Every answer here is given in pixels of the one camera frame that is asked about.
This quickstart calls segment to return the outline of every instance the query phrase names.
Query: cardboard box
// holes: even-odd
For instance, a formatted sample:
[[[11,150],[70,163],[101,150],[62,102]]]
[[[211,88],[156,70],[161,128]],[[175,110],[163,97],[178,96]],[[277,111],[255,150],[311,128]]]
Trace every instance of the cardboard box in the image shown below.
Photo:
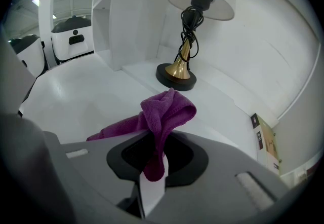
[[[258,162],[279,175],[279,159],[272,129],[257,114],[251,120],[256,134]]]

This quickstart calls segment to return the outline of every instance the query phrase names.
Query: purple cloth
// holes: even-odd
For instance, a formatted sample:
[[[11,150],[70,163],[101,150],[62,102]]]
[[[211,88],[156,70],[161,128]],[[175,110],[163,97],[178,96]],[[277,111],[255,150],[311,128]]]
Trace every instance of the purple cloth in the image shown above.
[[[155,151],[144,169],[144,174],[148,180],[158,181],[164,175],[163,149],[166,138],[174,128],[195,116],[196,107],[173,88],[143,100],[141,107],[143,111],[137,116],[112,124],[88,137],[87,141],[149,129],[155,137]]]

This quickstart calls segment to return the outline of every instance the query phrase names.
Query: lamp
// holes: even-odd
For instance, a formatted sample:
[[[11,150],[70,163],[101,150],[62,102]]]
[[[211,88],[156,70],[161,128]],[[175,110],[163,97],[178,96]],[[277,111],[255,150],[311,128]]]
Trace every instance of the lamp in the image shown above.
[[[191,90],[196,83],[195,75],[189,69],[189,60],[199,51],[195,31],[206,18],[231,20],[234,18],[235,0],[169,0],[181,13],[182,44],[173,64],[160,64],[156,69],[156,78],[163,85],[179,91]],[[197,52],[190,56],[192,44],[196,42]]]

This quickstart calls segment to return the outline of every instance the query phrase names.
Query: ceiling light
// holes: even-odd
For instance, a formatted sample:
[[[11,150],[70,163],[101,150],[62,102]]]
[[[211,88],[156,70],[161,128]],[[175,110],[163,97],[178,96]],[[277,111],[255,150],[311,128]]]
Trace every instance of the ceiling light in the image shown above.
[[[35,3],[37,6],[39,6],[39,0],[31,0],[33,3]]]

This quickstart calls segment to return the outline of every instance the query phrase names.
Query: black power cord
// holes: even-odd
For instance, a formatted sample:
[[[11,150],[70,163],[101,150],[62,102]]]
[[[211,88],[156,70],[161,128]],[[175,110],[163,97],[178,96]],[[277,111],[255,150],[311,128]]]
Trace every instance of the black power cord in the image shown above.
[[[189,60],[191,58],[194,58],[199,52],[199,43],[194,31],[196,31],[196,29],[204,21],[203,11],[197,7],[190,6],[181,13],[181,20],[183,29],[183,31],[181,32],[182,45],[179,47],[175,61],[177,60],[178,56],[180,56],[183,61],[187,62],[187,69],[190,70]],[[188,60],[184,59],[181,55],[181,51],[186,40],[189,40],[190,48],[192,48],[192,43],[194,41],[196,41],[197,43],[196,54],[194,56],[190,56],[189,52]]]

